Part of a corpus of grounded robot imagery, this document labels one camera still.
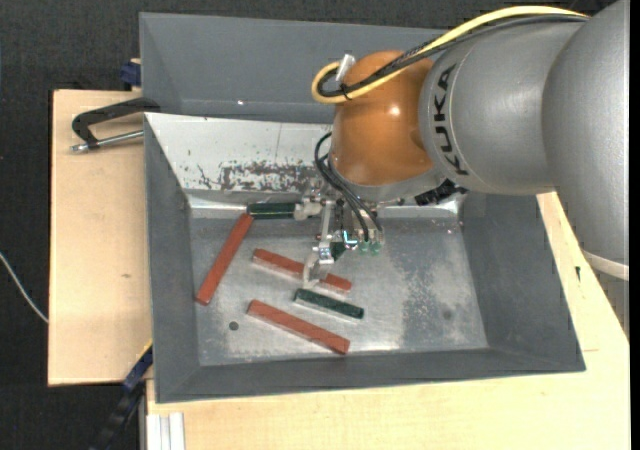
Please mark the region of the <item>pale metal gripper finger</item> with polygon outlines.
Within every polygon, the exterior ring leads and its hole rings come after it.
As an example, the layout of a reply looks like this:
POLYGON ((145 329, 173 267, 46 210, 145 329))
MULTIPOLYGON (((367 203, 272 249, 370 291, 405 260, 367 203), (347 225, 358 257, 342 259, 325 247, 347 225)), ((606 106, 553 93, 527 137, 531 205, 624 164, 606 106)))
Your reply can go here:
POLYGON ((303 199, 294 204, 293 218, 296 221, 304 221, 310 217, 317 216, 321 212, 321 203, 303 199))
POLYGON ((324 280, 333 265, 334 258, 329 245, 313 247, 303 265, 304 286, 312 287, 324 280))

